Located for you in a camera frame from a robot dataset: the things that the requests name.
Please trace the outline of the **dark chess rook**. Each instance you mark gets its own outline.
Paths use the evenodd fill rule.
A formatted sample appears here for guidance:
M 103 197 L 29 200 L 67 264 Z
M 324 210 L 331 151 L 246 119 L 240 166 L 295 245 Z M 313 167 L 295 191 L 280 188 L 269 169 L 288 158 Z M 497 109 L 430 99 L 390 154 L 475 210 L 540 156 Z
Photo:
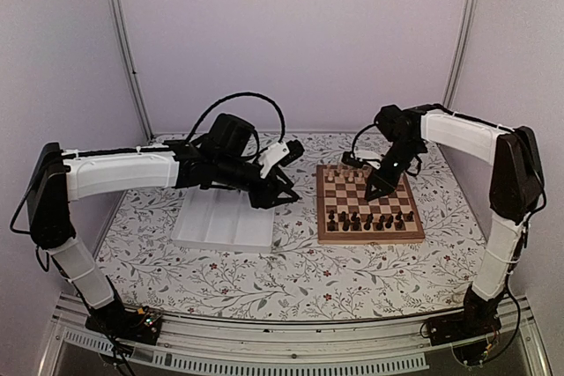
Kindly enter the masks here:
M 384 215 L 381 215 L 381 216 L 379 217 L 378 222 L 375 224 L 375 229 L 376 229 L 377 231 L 382 231 L 382 230 L 383 230 L 385 220 L 386 220 L 386 217 L 385 217 Z

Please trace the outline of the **wooden chess board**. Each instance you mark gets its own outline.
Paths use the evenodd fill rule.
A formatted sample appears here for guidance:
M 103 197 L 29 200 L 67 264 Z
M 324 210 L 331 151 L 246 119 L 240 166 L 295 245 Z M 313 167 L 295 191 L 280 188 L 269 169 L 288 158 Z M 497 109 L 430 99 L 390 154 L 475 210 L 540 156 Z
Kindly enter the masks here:
M 390 195 L 367 201 L 364 198 L 368 170 L 353 170 L 348 166 L 319 165 L 316 167 L 316 208 L 318 242 L 325 245 L 366 245 L 366 244 L 418 244 L 424 241 L 425 234 L 414 196 L 405 176 L 400 178 L 396 190 Z M 338 229 L 327 231 L 328 215 L 334 211 Z M 395 217 L 399 211 L 403 212 L 404 230 L 397 231 Z M 361 221 L 361 230 L 350 229 L 342 231 L 343 222 L 338 221 L 340 212 L 346 212 L 346 218 L 357 212 Z M 414 212 L 414 221 L 407 222 L 410 211 Z M 363 225 L 367 216 L 372 213 L 374 221 L 371 231 L 365 231 Z M 383 227 L 382 231 L 375 229 L 379 217 L 394 216 L 394 223 L 390 229 Z

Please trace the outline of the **white plastic tray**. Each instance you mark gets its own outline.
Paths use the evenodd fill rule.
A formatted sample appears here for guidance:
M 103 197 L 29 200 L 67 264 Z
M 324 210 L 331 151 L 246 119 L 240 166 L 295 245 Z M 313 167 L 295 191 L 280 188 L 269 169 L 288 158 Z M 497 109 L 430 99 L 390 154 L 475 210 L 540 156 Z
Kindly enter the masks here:
M 171 240 L 180 247 L 268 254 L 273 246 L 274 210 L 254 209 L 241 191 L 189 190 Z

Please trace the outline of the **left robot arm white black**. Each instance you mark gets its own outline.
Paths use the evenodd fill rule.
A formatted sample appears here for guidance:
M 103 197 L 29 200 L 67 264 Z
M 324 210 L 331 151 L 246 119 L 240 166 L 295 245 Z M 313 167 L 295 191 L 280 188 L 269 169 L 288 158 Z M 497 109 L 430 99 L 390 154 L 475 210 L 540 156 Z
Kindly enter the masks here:
M 220 114 L 194 139 L 109 150 L 43 146 L 10 229 L 29 236 L 94 311 L 111 335 L 124 335 L 131 318 L 74 225 L 72 205 L 99 195 L 138 188 L 199 188 L 247 194 L 249 205 L 269 210 L 299 196 L 285 167 L 304 153 L 298 140 L 280 139 L 248 155 L 256 129 L 242 118 Z

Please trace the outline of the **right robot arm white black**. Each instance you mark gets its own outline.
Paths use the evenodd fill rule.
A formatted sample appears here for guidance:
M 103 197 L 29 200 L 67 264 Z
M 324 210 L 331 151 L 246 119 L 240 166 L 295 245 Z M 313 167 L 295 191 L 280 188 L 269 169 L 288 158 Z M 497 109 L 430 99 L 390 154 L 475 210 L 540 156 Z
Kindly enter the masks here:
M 438 104 L 401 109 L 382 107 L 374 125 L 390 143 L 367 178 L 368 201 L 397 187 L 411 162 L 435 143 L 478 158 L 492 167 L 490 235 L 479 272 L 466 294 L 468 308 L 456 319 L 456 330 L 474 337 L 490 321 L 486 306 L 497 301 L 519 261 L 531 217 L 546 205 L 545 183 L 532 129 L 510 129 L 450 111 Z

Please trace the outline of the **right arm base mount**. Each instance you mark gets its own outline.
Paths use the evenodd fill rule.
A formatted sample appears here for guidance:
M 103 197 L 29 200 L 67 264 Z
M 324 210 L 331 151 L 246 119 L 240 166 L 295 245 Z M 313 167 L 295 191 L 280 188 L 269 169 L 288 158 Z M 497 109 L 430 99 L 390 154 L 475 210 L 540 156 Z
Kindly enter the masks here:
M 444 314 L 425 320 L 420 334 L 432 346 L 450 345 L 462 365 L 482 365 L 499 341 L 501 320 L 497 315 L 484 321 L 470 321 L 464 312 Z

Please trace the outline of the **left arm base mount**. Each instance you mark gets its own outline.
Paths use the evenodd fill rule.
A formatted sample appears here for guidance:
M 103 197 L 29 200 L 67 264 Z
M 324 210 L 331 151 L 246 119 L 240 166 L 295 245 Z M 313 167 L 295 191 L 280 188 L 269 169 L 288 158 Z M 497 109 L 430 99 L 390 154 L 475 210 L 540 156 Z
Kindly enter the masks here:
M 121 303 L 112 303 L 100 309 L 87 307 L 85 327 L 111 338 L 156 345 L 162 326 L 162 313 L 148 306 L 135 310 Z

